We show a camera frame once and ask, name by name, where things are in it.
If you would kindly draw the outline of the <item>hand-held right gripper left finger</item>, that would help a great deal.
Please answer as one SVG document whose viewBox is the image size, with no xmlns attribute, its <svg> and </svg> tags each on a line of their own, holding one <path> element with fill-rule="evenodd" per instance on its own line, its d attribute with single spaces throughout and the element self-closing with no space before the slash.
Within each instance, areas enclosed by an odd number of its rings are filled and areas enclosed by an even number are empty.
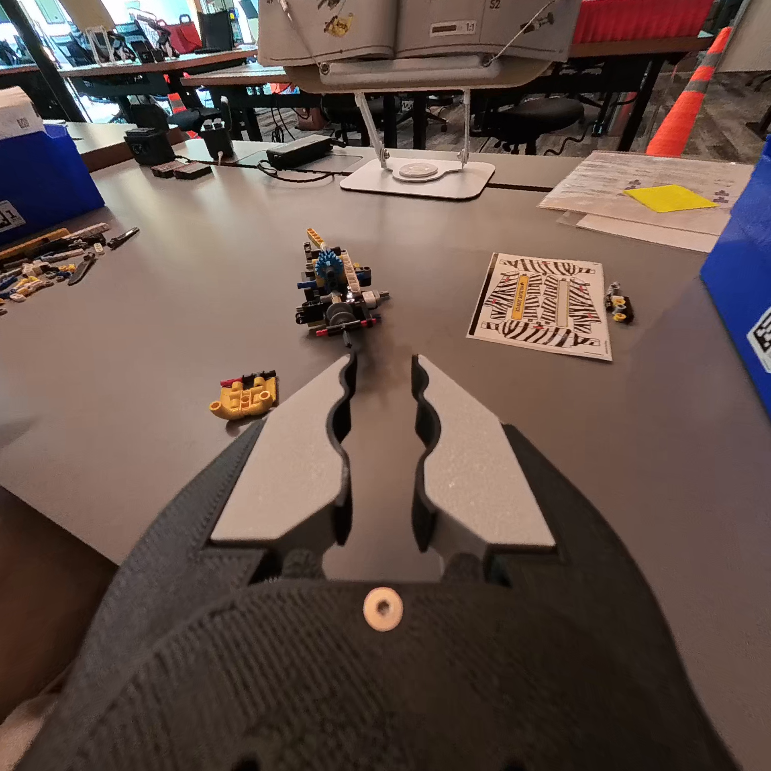
<svg viewBox="0 0 771 771">
<path fill-rule="evenodd" d="M 263 422 L 210 535 L 218 545 L 343 546 L 352 529 L 349 456 L 355 353 L 343 355 Z"/>
</svg>

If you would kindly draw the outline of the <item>lego vehicle chassis assembly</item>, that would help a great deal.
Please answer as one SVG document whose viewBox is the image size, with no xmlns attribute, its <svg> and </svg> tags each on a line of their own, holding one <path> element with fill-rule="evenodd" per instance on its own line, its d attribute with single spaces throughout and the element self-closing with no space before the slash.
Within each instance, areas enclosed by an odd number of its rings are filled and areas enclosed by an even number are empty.
<svg viewBox="0 0 771 771">
<path fill-rule="evenodd" d="M 341 338 L 352 350 L 352 335 L 381 323 L 381 305 L 391 297 L 371 284 L 371 267 L 360 265 L 341 246 L 330 245 L 315 229 L 306 230 L 304 270 L 297 288 L 304 302 L 294 321 L 318 339 Z"/>
</svg>

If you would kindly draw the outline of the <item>yellow and black lego subassembly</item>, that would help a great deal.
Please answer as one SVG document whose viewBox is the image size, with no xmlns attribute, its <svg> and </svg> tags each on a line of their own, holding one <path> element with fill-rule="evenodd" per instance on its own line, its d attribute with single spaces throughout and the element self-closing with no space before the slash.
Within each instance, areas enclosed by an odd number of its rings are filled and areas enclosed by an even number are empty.
<svg viewBox="0 0 771 771">
<path fill-rule="evenodd" d="M 236 421 L 263 416 L 277 405 L 277 372 L 268 370 L 222 380 L 219 395 L 208 410 L 218 418 Z"/>
</svg>

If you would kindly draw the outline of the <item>small black yellow lego subassembly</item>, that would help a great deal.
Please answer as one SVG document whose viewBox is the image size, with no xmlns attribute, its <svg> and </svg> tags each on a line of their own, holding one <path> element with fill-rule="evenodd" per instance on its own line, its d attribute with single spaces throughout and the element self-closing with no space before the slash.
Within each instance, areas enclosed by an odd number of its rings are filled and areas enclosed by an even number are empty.
<svg viewBox="0 0 771 771">
<path fill-rule="evenodd" d="M 629 296 L 622 292 L 619 282 L 609 284 L 604 295 L 604 307 L 617 324 L 630 325 L 634 321 L 634 309 Z"/>
</svg>

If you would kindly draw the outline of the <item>pile of loose lego pieces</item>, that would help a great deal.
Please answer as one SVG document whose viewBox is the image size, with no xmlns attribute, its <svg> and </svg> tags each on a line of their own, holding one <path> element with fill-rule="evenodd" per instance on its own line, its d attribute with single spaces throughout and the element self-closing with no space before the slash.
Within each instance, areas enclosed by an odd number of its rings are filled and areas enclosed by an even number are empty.
<svg viewBox="0 0 771 771">
<path fill-rule="evenodd" d="M 97 262 L 140 234 L 140 227 L 108 237 L 111 226 L 98 223 L 73 232 L 60 228 L 1 252 L 1 315 L 55 286 L 80 284 Z"/>
</svg>

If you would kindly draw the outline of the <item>zebra striped sticker sheet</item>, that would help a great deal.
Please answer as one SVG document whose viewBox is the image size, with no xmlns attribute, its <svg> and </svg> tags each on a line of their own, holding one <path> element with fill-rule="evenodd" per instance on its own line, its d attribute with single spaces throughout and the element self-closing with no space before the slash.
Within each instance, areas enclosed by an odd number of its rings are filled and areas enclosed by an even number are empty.
<svg viewBox="0 0 771 771">
<path fill-rule="evenodd" d="M 611 362 L 600 263 L 493 253 L 467 337 Z"/>
</svg>

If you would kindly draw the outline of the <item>white book stand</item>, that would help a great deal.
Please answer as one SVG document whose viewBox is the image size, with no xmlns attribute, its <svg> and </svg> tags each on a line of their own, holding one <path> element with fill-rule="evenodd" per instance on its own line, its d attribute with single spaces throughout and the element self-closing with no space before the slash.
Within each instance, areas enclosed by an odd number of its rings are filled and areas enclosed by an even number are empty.
<svg viewBox="0 0 771 771">
<path fill-rule="evenodd" d="M 343 190 L 410 198 L 472 200 L 494 174 L 491 163 L 469 160 L 471 92 L 514 88 L 541 75 L 551 63 L 519 56 L 455 54 L 403 59 L 344 60 L 321 65 L 284 65 L 303 91 L 352 93 L 376 159 L 342 180 Z M 460 91 L 464 140 L 456 156 L 398 158 L 381 141 L 366 96 L 369 93 Z"/>
</svg>

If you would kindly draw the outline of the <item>black power adapter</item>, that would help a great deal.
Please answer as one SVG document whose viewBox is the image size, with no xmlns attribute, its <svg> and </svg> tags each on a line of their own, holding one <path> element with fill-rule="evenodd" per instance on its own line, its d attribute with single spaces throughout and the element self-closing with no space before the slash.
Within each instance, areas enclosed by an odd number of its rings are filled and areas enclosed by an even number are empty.
<svg viewBox="0 0 771 771">
<path fill-rule="evenodd" d="M 272 145 L 265 150 L 266 160 L 277 170 L 298 169 L 327 156 L 333 145 L 332 138 L 314 134 L 290 143 Z"/>
</svg>

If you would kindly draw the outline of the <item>blue plastic bin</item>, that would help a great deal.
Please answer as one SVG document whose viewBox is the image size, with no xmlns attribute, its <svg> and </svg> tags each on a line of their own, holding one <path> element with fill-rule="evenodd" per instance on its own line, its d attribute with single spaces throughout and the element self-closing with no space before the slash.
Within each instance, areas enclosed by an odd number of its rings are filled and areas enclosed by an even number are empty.
<svg viewBox="0 0 771 771">
<path fill-rule="evenodd" d="M 700 278 L 770 414 L 770 137 Z"/>
</svg>

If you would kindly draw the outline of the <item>black boxy device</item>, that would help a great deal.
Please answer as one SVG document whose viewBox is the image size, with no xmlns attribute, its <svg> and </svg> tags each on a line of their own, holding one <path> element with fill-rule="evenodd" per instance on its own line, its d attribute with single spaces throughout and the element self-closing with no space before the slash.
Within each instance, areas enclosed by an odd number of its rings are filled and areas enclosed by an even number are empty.
<svg viewBox="0 0 771 771">
<path fill-rule="evenodd" d="M 141 166 L 156 167 L 176 158 L 167 130 L 136 127 L 125 132 L 124 140 Z"/>
</svg>

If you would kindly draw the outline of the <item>black round stool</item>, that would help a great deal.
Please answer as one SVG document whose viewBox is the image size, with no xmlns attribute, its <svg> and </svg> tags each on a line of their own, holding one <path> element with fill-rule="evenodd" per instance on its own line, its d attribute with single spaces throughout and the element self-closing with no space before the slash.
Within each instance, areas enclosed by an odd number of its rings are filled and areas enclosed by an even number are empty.
<svg viewBox="0 0 771 771">
<path fill-rule="evenodd" d="M 518 154 L 521 146 L 528 156 L 536 155 L 540 137 L 564 130 L 585 117 L 583 104 L 567 97 L 535 98 L 498 112 L 500 147 Z"/>
</svg>

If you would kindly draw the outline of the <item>orange traffic cone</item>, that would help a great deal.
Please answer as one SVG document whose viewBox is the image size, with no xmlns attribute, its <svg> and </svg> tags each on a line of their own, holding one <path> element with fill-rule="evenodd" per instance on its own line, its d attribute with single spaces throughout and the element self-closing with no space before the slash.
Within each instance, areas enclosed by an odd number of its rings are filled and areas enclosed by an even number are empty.
<svg viewBox="0 0 771 771">
<path fill-rule="evenodd" d="M 727 26 L 718 33 L 702 63 L 693 72 L 677 101 L 651 138 L 645 150 L 647 156 L 674 158 L 684 153 L 705 99 L 708 84 L 722 60 L 732 33 L 732 26 Z"/>
</svg>

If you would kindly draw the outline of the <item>wooden background table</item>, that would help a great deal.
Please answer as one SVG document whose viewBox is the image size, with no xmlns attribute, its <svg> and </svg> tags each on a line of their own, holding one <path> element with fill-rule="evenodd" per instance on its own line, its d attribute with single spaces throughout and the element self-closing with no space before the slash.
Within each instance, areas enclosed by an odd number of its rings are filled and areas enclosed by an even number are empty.
<svg viewBox="0 0 771 771">
<path fill-rule="evenodd" d="M 177 59 L 166 59 L 152 63 L 102 63 L 76 67 L 54 68 L 56 74 L 66 80 L 96 80 L 112 75 L 146 75 L 160 73 L 169 79 L 177 77 L 183 84 L 187 78 L 226 69 L 257 55 L 255 45 L 244 45 L 231 51 L 217 53 L 188 53 Z"/>
</svg>

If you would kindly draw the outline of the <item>red bag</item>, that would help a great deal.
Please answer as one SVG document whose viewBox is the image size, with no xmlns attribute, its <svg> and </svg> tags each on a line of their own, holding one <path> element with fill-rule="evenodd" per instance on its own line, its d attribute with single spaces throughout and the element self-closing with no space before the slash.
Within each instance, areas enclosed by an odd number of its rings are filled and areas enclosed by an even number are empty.
<svg viewBox="0 0 771 771">
<path fill-rule="evenodd" d="M 189 14 L 181 14 L 178 22 L 165 24 L 165 28 L 169 33 L 171 45 L 180 55 L 196 53 L 204 47 L 198 29 Z"/>
</svg>

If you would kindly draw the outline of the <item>red fabric bin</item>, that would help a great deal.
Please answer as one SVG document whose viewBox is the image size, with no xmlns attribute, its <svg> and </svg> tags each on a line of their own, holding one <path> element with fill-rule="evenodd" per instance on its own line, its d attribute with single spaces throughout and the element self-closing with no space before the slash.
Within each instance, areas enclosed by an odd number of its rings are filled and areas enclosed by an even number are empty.
<svg viewBox="0 0 771 771">
<path fill-rule="evenodd" d="M 696 36 L 711 7 L 712 1 L 584 1 L 573 43 Z"/>
</svg>

